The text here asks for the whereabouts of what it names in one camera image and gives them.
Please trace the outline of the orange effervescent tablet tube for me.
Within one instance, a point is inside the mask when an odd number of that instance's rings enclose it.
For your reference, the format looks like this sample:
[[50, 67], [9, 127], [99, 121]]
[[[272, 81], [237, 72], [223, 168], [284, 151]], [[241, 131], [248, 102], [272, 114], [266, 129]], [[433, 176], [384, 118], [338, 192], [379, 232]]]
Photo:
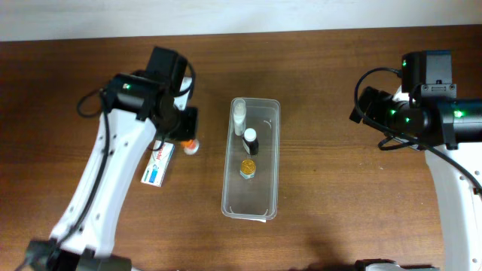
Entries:
[[183, 151], [187, 155], [194, 155], [198, 152], [200, 143], [197, 139], [190, 139], [188, 141], [180, 142], [180, 145], [183, 147]]

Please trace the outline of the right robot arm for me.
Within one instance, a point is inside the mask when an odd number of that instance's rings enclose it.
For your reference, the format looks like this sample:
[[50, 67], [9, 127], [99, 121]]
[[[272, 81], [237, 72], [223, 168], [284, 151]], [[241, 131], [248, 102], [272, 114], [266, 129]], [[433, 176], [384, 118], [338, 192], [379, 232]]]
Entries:
[[395, 94], [354, 89], [349, 116], [385, 138], [381, 151], [423, 151], [438, 200], [446, 270], [481, 268], [481, 100], [457, 98], [448, 50], [406, 53]]

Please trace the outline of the small jar with gold lid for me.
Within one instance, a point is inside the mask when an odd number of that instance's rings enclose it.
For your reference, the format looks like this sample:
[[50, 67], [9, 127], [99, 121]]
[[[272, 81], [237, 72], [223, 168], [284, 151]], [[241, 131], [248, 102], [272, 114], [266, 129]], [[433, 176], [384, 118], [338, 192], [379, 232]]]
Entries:
[[240, 174], [244, 179], [250, 179], [255, 177], [256, 164], [254, 160], [246, 159], [241, 162]]

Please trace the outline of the dark bottle with white cap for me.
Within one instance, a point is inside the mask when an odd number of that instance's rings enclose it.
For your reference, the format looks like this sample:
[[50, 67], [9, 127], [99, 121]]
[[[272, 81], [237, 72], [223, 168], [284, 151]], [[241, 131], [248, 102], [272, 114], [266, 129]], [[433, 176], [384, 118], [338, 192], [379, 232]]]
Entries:
[[254, 156], [259, 152], [257, 133], [253, 128], [248, 128], [243, 134], [243, 147], [248, 155]]

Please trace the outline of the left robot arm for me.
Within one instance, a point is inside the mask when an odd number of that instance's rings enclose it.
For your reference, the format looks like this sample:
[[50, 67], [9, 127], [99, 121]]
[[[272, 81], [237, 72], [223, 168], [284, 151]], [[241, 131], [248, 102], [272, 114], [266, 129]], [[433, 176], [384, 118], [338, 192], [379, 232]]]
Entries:
[[196, 73], [180, 53], [155, 47], [145, 69], [115, 75], [99, 97], [99, 129], [77, 189], [47, 240], [30, 241], [19, 269], [126, 270], [129, 258], [112, 253], [119, 214], [136, 168], [151, 143], [195, 139], [189, 101]]

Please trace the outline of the white Panadol box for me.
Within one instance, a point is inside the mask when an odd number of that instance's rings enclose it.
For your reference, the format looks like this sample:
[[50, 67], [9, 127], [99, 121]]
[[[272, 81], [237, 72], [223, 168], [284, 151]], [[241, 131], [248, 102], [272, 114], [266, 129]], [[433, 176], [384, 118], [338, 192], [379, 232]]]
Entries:
[[141, 178], [143, 184], [161, 187], [169, 162], [174, 153], [175, 145], [169, 142], [156, 141], [154, 150]]

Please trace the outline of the frosted white plastic bottle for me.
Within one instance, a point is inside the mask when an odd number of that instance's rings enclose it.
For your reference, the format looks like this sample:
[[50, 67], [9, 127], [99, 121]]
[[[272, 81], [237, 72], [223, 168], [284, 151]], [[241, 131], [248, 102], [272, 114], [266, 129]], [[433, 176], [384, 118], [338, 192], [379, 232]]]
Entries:
[[233, 125], [237, 136], [242, 136], [246, 129], [246, 102], [244, 99], [235, 99], [233, 103]]

